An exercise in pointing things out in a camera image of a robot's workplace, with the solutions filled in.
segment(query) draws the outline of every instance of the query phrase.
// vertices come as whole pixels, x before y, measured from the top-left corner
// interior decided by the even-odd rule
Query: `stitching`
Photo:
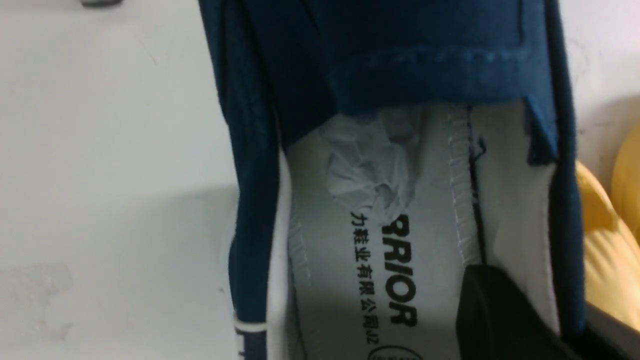
[[[362,55],[356,55],[351,59],[342,61],[334,66],[337,72],[353,72],[357,64],[364,64],[369,69],[389,65],[401,65],[405,63],[443,63],[452,59],[464,62],[481,61],[485,63],[497,63],[506,61],[524,61],[529,57],[529,47],[517,47],[491,51],[487,49],[473,49],[468,47],[448,47],[446,49],[433,49],[423,45],[413,47],[396,47],[384,49]]]
[[[477,242],[476,220],[468,214],[464,214],[470,204],[473,203],[473,189],[467,184],[466,178],[470,173],[469,149],[470,140],[467,134],[468,123],[466,117],[448,114],[444,119],[445,125],[451,130],[447,141],[449,146],[449,184],[453,201],[454,216],[456,217],[456,236],[458,237],[458,250],[463,264],[475,264],[478,262],[479,251],[474,248]],[[473,229],[465,231],[463,236],[461,229]]]

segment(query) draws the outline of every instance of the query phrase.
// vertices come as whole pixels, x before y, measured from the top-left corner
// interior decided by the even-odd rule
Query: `shoe tongue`
[[[288,66],[286,76],[272,75],[276,88],[296,96],[294,104],[279,97],[285,143],[326,121],[329,103],[330,113],[361,115],[435,101],[525,100],[532,128],[549,148],[545,156],[554,157],[543,0],[307,0],[306,6],[317,29],[305,39],[319,49],[308,56],[314,64],[297,66],[304,73]],[[316,89],[319,83],[326,91]],[[308,84],[314,99],[305,101],[300,93]]]

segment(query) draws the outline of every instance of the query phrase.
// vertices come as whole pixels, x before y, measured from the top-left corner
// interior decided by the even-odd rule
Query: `black object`
[[[122,4],[123,0],[81,0],[85,8],[108,8]]]
[[[640,333],[589,307],[579,339],[564,342],[498,268],[465,271],[456,322],[464,360],[640,360]]]

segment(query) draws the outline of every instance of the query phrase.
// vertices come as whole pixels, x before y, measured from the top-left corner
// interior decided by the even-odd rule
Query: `shoe insole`
[[[289,149],[289,254],[308,359],[460,358],[461,280],[479,261],[463,249],[477,245],[466,115],[439,106],[423,120],[415,198],[390,224],[332,199],[317,133]]]

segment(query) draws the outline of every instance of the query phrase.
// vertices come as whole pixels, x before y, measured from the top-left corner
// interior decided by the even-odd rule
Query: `circular logo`
[[[422,356],[410,348],[387,345],[371,350],[367,360],[422,360]]]

